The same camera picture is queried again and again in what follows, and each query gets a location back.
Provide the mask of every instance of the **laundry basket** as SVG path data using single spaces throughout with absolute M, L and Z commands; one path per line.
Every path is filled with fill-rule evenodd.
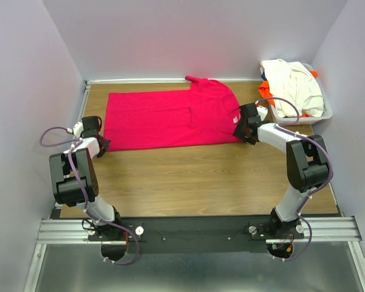
M 305 64 L 305 63 L 303 63 L 303 65 L 309 71 L 313 71 L 313 68 L 311 65 Z M 321 87 L 321 90 L 322 90 L 322 86 L 319 82 L 319 76 L 316 79 L 316 81 L 319 83 L 319 86 Z M 322 96 L 323 96 L 323 103 L 324 103 L 322 116 L 320 116 L 320 117 L 301 117 L 299 119 L 299 122 L 297 123 L 297 125 L 313 125 L 314 123 L 319 122 L 320 120 L 327 120 L 333 116 L 333 111 L 331 109 L 329 101 L 325 98 L 325 94 L 323 93 L 323 90 L 322 90 Z M 269 104 L 269 108 L 272 113 L 273 121 L 275 123 L 286 124 L 286 123 L 292 123 L 292 122 L 296 121 L 295 117 L 279 117 L 277 115 L 275 107 L 271 104 Z

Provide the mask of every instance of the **white cloth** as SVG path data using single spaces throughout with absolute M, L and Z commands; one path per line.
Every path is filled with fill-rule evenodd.
M 269 91 L 274 97 L 290 101 L 299 114 L 320 117 L 323 114 L 323 96 L 321 89 L 311 72 L 300 62 L 287 63 L 284 60 L 262 61 L 261 67 L 269 82 Z M 274 100 L 279 117 L 296 117 L 292 106 L 280 100 Z

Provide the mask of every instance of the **white wall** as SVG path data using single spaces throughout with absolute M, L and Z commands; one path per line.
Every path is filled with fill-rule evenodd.
M 53 206 L 54 149 L 41 149 L 39 136 L 75 120 L 82 92 L 43 3 L 0 0 L 0 291 L 23 290 L 40 220 Z
M 320 123 L 339 207 L 355 215 L 365 253 L 365 0 L 349 0 L 313 61 L 333 108 Z
M 82 76 L 259 78 L 310 63 L 347 0 L 44 0 Z

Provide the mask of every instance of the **pink shirt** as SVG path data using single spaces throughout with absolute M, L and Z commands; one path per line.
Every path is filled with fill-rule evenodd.
M 234 93 L 216 80 L 187 76 L 190 89 L 110 93 L 104 136 L 108 151 L 240 142 Z

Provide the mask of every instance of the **wooden table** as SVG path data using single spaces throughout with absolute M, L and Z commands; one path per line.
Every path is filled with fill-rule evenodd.
M 260 98 L 258 82 L 227 84 L 240 104 Z M 189 83 L 92 85 L 84 116 L 105 118 L 110 92 L 187 89 Z M 293 130 L 312 134 L 311 126 Z M 124 217 L 269 214 L 289 183 L 285 155 L 270 145 L 243 143 L 130 150 L 93 160 L 100 194 Z M 329 187 L 305 214 L 337 213 Z M 62 218 L 84 217 L 63 206 Z

